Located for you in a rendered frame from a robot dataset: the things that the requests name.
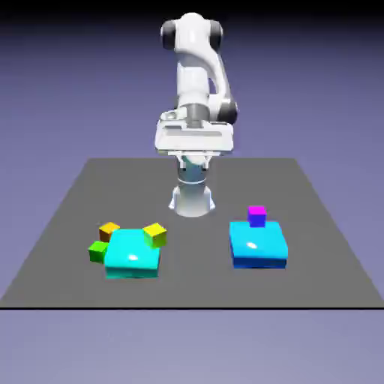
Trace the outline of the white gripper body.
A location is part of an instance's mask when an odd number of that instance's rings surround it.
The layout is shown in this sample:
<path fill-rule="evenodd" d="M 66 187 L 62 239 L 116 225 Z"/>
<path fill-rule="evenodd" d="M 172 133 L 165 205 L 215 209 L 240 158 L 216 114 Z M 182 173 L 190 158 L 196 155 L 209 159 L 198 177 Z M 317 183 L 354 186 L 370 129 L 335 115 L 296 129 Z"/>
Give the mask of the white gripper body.
<path fill-rule="evenodd" d="M 188 127 L 185 120 L 157 123 L 154 147 L 160 153 L 221 154 L 233 150 L 233 126 L 202 121 L 202 127 Z"/>

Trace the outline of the small purple cube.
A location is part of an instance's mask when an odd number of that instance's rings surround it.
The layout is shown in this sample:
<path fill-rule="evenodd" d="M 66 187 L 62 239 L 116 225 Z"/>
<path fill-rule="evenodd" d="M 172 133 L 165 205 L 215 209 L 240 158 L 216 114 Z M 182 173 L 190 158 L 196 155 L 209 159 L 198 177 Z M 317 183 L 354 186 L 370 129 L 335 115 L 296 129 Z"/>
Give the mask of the small purple cube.
<path fill-rule="evenodd" d="M 249 205 L 247 207 L 247 221 L 250 227 L 264 227 L 267 211 L 264 205 Z"/>

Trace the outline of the small yellow cube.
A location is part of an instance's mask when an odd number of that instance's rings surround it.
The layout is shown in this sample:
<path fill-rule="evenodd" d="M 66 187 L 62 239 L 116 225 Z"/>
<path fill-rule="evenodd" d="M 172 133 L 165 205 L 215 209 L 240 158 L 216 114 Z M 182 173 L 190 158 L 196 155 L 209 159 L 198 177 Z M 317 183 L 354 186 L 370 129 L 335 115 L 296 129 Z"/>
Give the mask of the small yellow cube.
<path fill-rule="evenodd" d="M 150 248 L 162 248 L 167 244 L 167 230 L 159 223 L 150 224 L 142 231 L 144 241 Z"/>

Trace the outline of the small orange cube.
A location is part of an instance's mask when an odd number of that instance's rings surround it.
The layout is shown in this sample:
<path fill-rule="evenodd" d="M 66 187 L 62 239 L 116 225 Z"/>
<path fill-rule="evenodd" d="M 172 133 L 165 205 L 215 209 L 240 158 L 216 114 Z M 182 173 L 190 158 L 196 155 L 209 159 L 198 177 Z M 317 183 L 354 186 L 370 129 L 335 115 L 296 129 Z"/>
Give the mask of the small orange cube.
<path fill-rule="evenodd" d="M 109 242 L 114 231 L 118 230 L 120 226 L 113 222 L 108 222 L 101 225 L 98 229 L 99 240 L 101 242 Z"/>

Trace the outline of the small green cube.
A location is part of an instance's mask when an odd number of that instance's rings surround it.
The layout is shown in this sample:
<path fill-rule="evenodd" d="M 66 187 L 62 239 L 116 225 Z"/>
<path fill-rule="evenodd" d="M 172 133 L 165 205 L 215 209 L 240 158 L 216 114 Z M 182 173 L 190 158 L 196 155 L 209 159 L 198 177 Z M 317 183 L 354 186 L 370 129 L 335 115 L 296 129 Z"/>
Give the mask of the small green cube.
<path fill-rule="evenodd" d="M 105 241 L 94 241 L 88 248 L 90 261 L 103 264 L 108 245 L 109 243 Z"/>

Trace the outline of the large blue box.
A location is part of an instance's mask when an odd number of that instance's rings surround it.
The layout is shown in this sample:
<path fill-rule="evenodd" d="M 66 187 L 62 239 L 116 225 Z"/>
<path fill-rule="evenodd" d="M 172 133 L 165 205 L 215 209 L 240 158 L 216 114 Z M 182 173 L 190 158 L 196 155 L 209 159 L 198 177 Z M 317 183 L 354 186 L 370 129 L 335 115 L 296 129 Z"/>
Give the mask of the large blue box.
<path fill-rule="evenodd" d="M 229 241 L 235 268 L 284 269 L 287 265 L 288 246 L 276 221 L 267 221 L 264 227 L 230 222 Z"/>

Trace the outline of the large cyan box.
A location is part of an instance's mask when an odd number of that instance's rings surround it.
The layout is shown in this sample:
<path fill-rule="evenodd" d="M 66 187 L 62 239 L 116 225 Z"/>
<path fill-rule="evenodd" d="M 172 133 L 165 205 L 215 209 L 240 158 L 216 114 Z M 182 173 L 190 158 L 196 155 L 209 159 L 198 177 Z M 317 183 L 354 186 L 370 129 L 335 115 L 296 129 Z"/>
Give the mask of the large cyan box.
<path fill-rule="evenodd" d="M 117 229 L 104 257 L 106 278 L 156 278 L 160 259 L 160 249 L 146 244 L 141 229 Z"/>

